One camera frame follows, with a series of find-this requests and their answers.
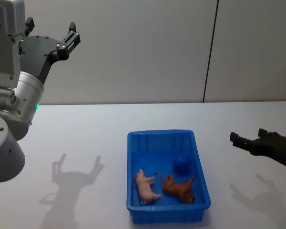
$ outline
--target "white table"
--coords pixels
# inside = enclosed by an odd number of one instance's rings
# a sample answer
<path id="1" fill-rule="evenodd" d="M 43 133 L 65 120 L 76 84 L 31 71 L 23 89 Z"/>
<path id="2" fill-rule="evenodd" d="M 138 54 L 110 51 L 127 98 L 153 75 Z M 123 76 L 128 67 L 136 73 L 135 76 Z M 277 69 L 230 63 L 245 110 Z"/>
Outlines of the white table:
<path id="1" fill-rule="evenodd" d="M 211 207 L 201 223 L 134 225 L 126 136 L 172 128 L 195 132 Z M 229 141 L 232 131 L 255 139 L 259 128 L 286 136 L 286 102 L 41 106 L 20 141 L 23 171 L 0 184 L 0 229 L 286 229 L 286 167 Z M 52 162 L 62 154 L 57 185 Z M 103 170 L 84 180 L 97 155 Z"/>

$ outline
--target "blue plastic bin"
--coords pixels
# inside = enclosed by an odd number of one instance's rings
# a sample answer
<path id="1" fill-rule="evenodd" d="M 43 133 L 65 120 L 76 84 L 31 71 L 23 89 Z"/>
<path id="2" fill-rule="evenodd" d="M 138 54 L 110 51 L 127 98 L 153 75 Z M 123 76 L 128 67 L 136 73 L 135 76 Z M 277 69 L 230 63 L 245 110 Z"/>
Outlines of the blue plastic bin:
<path id="1" fill-rule="evenodd" d="M 192 183 L 195 203 L 182 204 L 178 198 L 164 194 L 161 180 L 155 176 L 153 192 L 163 195 L 151 205 L 142 205 L 134 174 L 141 168 L 147 177 L 154 176 L 154 172 L 166 177 L 174 173 L 174 160 L 182 157 L 191 159 L 189 174 L 176 176 L 174 181 L 182 183 L 195 177 Z M 126 205 L 134 223 L 197 222 L 203 219 L 211 200 L 192 131 L 156 130 L 128 134 Z"/>

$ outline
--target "toy animal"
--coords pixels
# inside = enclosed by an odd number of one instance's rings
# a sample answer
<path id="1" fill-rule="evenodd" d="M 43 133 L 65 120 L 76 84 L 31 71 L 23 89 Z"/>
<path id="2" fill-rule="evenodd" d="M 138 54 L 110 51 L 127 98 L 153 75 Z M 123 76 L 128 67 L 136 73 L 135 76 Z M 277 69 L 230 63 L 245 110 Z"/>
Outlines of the toy animal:
<path id="1" fill-rule="evenodd" d="M 141 204 L 151 204 L 153 201 L 159 199 L 162 194 L 155 194 L 152 191 L 151 185 L 154 177 L 145 177 L 144 172 L 140 169 L 139 173 L 135 175 L 135 181 L 138 186 L 139 196 L 141 198 Z"/>
<path id="2" fill-rule="evenodd" d="M 177 196 L 184 204 L 193 204 L 195 202 L 195 196 L 191 189 L 191 183 L 194 181 L 194 177 L 192 177 L 190 180 L 185 180 L 183 184 L 174 184 L 174 177 L 177 175 L 176 173 L 167 176 L 166 179 L 164 179 L 158 173 L 155 174 L 158 175 L 162 180 L 163 192 L 169 195 Z"/>

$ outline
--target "pink toy pig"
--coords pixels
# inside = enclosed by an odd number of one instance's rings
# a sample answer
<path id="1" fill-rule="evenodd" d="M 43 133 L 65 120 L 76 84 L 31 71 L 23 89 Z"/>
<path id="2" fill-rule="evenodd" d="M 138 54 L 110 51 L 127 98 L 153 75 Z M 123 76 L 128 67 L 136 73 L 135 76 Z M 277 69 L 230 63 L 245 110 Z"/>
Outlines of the pink toy pig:
<path id="1" fill-rule="evenodd" d="M 154 200 L 157 200 L 162 196 L 162 194 L 155 194 L 152 192 L 151 185 L 154 184 L 153 180 L 154 177 L 145 177 L 142 169 L 135 175 L 141 204 L 151 204 Z"/>

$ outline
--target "white wall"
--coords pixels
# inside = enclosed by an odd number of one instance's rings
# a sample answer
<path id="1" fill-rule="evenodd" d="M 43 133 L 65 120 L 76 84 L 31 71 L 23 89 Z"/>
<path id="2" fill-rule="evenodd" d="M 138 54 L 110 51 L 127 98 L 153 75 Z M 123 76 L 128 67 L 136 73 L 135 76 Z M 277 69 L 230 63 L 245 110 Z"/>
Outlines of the white wall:
<path id="1" fill-rule="evenodd" d="M 286 0 L 219 0 L 205 101 L 286 100 Z"/>
<path id="2" fill-rule="evenodd" d="M 201 102 L 216 0 L 27 0 L 33 35 L 82 43 L 55 64 L 43 104 Z"/>

